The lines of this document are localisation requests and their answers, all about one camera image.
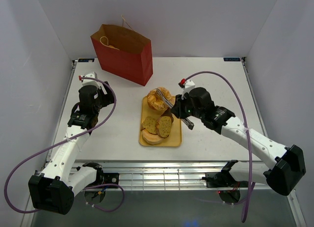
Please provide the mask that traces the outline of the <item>metal tongs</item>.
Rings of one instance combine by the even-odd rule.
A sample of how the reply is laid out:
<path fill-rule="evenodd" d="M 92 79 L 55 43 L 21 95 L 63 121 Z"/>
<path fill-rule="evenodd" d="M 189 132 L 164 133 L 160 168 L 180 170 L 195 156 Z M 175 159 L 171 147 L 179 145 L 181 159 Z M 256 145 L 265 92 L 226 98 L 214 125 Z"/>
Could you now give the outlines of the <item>metal tongs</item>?
<path fill-rule="evenodd" d="M 161 92 L 161 90 L 157 88 L 156 91 L 157 91 L 157 94 L 159 95 L 159 97 L 163 100 L 163 102 L 164 102 L 170 109 L 172 109 L 174 105 L 173 105 L 170 101 L 168 101 L 168 100 L 166 99 L 166 97 L 163 95 L 163 93 Z M 190 121 L 189 119 L 185 118 L 185 119 L 181 119 L 181 121 L 182 121 L 190 130 L 192 130 L 192 129 L 194 128 L 194 123 L 193 123 L 192 121 Z"/>

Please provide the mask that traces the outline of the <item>chocolate dipped bread cone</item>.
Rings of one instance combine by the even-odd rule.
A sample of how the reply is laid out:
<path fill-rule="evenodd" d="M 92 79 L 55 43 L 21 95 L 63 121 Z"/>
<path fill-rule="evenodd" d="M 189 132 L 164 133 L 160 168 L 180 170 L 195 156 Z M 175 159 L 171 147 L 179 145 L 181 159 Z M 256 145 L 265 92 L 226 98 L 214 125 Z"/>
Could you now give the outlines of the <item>chocolate dipped bread cone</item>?
<path fill-rule="evenodd" d="M 166 109 L 161 116 L 168 116 L 171 118 L 171 123 L 174 122 L 174 118 L 173 118 L 170 108 Z"/>

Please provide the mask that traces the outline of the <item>round crusty bread roll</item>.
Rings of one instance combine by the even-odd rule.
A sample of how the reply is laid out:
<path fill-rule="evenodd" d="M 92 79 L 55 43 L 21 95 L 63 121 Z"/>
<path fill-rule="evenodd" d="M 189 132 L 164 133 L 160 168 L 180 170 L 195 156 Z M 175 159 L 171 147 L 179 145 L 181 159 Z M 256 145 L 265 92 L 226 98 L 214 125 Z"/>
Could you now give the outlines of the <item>round crusty bread roll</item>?
<path fill-rule="evenodd" d="M 172 95 L 169 90 L 164 87 L 158 87 L 158 89 L 162 92 L 163 96 L 168 100 L 172 100 Z M 157 89 L 152 89 L 147 95 L 147 103 L 151 109 L 157 111 L 163 111 L 168 108 L 166 103 L 162 100 L 162 98 L 158 95 Z"/>

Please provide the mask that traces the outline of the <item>pale orange croissant bread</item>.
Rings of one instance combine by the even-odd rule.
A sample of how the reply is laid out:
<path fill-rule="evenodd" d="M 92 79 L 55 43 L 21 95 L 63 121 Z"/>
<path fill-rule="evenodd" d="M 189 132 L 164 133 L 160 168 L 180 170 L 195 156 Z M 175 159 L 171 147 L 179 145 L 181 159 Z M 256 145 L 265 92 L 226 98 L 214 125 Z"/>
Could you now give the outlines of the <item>pale orange croissant bread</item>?
<path fill-rule="evenodd" d="M 163 138 L 159 135 L 149 133 L 146 129 L 142 130 L 142 138 L 150 145 L 159 144 L 163 141 Z"/>

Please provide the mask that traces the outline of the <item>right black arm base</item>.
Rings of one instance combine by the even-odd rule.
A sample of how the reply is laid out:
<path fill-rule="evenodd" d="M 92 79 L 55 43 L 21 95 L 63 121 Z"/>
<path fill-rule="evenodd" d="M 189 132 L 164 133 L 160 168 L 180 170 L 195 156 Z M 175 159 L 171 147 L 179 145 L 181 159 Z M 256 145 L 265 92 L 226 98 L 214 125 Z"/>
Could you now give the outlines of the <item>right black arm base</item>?
<path fill-rule="evenodd" d="M 219 172 L 206 172 L 202 180 L 207 188 L 233 188 L 248 187 L 248 181 L 236 181 L 230 174 L 232 167 L 239 163 L 238 160 L 230 160 Z"/>

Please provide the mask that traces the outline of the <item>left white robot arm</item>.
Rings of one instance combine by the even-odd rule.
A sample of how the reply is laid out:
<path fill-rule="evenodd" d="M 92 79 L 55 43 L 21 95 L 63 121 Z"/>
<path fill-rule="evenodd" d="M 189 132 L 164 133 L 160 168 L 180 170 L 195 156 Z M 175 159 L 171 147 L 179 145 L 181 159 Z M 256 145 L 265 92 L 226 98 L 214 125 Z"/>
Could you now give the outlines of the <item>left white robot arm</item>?
<path fill-rule="evenodd" d="M 82 80 L 79 102 L 71 111 L 64 143 L 49 164 L 33 175 L 29 182 L 29 192 L 33 207 L 59 214 L 67 214 L 75 196 L 85 187 L 100 187 L 104 172 L 98 163 L 85 163 L 74 174 L 70 174 L 77 155 L 82 151 L 92 130 L 98 125 L 98 115 L 102 108 L 115 103 L 115 96 L 107 82 Z"/>

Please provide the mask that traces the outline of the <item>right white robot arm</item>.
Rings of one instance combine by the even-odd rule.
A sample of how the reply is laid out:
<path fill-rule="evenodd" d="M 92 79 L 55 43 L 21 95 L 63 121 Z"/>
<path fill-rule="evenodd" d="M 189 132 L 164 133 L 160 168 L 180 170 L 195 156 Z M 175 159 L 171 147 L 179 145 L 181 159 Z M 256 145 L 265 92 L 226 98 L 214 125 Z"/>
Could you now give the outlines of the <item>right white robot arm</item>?
<path fill-rule="evenodd" d="M 238 160 L 228 161 L 219 173 L 204 177 L 210 185 L 228 187 L 237 182 L 255 182 L 267 184 L 278 194 L 288 196 L 306 173 L 300 147 L 288 147 L 254 129 L 248 130 L 232 111 L 216 106 L 203 87 L 176 95 L 171 112 L 181 120 L 190 116 L 199 119 L 206 128 L 251 150 L 262 161 L 262 164 L 252 165 Z"/>

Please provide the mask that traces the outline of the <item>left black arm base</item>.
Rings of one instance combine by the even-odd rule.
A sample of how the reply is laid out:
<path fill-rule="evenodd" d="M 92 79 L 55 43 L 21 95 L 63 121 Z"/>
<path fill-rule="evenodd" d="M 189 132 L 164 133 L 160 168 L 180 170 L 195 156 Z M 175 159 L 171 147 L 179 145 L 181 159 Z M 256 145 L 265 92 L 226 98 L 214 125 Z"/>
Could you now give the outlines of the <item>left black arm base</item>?
<path fill-rule="evenodd" d="M 83 167 L 90 167 L 96 170 L 96 178 L 93 182 L 88 183 L 88 187 L 101 185 L 101 184 L 118 184 L 119 173 L 104 172 L 103 166 L 95 162 L 89 162 L 82 165 Z"/>

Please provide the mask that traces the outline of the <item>seeded bread slice right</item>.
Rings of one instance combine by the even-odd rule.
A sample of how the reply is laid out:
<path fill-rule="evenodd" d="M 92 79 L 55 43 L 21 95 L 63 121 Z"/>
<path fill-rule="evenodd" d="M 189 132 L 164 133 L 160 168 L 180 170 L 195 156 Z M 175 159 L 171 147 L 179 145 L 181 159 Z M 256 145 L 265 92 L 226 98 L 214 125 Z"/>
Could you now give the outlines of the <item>seeded bread slice right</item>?
<path fill-rule="evenodd" d="M 161 116 L 156 123 L 156 132 L 162 137 L 166 138 L 170 135 L 172 127 L 172 119 L 169 116 Z"/>

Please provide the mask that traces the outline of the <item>seeded bread slice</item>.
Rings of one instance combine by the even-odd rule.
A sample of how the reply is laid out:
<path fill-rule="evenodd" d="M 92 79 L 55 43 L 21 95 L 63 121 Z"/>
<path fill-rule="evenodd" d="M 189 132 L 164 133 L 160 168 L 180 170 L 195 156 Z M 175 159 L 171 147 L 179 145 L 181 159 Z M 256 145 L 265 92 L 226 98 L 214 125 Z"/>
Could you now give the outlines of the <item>seeded bread slice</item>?
<path fill-rule="evenodd" d="M 166 138 L 170 135 L 172 127 L 172 119 L 169 116 L 161 116 L 156 123 L 156 132 L 162 137 Z"/>
<path fill-rule="evenodd" d="M 148 133 L 156 135 L 156 123 L 157 120 L 151 116 L 145 118 L 145 120 L 141 124 L 141 130 L 147 130 Z"/>

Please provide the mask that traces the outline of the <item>seeded bread slice left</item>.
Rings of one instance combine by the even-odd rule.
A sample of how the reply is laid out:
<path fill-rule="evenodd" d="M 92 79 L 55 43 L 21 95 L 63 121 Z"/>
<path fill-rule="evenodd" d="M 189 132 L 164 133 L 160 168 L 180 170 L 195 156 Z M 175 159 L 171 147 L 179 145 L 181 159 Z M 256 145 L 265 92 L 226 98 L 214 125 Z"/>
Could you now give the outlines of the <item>seeded bread slice left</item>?
<path fill-rule="evenodd" d="M 141 124 L 141 130 L 147 130 L 148 133 L 156 135 L 156 123 L 157 120 L 151 116 L 145 118 L 145 120 Z"/>

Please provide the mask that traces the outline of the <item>red paper bag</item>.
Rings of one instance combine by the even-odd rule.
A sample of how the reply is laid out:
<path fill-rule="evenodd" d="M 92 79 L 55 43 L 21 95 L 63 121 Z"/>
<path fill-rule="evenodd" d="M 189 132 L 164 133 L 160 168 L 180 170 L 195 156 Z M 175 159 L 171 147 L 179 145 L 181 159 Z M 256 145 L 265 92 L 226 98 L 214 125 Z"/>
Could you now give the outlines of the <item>red paper bag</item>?
<path fill-rule="evenodd" d="M 122 17 L 122 24 L 102 24 L 90 36 L 104 71 L 145 86 L 153 75 L 151 40 L 136 32 Z"/>

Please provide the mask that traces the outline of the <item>yellow plastic tray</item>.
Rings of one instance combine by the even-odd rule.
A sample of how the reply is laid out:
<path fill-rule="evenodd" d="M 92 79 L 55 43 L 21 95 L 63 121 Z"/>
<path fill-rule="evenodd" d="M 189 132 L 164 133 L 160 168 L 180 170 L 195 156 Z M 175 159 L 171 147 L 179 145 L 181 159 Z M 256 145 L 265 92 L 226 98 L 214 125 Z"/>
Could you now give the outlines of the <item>yellow plastic tray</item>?
<path fill-rule="evenodd" d="M 154 119 L 158 119 L 163 114 L 163 111 L 156 111 L 151 109 L 147 103 L 147 96 L 142 99 L 141 106 L 141 117 L 140 125 L 145 120 L 146 117 L 151 116 Z M 179 147 L 183 140 L 182 125 L 181 121 L 174 117 L 174 122 L 172 123 L 171 133 L 167 138 L 164 138 L 158 144 L 149 144 L 147 143 L 143 136 L 142 131 L 139 129 L 139 143 L 142 146 L 152 146 L 152 147 Z"/>

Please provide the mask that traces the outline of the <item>aluminium table frame rail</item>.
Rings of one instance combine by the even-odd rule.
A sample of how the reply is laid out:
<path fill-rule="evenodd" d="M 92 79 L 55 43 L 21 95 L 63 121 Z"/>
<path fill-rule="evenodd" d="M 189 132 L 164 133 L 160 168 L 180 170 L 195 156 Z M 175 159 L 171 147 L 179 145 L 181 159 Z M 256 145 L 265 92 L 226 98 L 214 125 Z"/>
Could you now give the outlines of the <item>aluminium table frame rail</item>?
<path fill-rule="evenodd" d="M 219 172 L 227 162 L 174 162 L 174 163 L 137 163 L 137 162 L 98 162 L 104 172 L 119 173 L 118 184 L 101 184 L 85 187 L 83 190 L 98 191 L 103 188 L 125 191 L 198 191 L 198 190 L 233 190 L 233 188 L 207 188 L 202 180 L 206 172 Z M 84 163 L 75 162 L 70 174 L 78 171 Z M 248 181 L 249 164 L 235 164 L 230 174 L 236 181 Z"/>

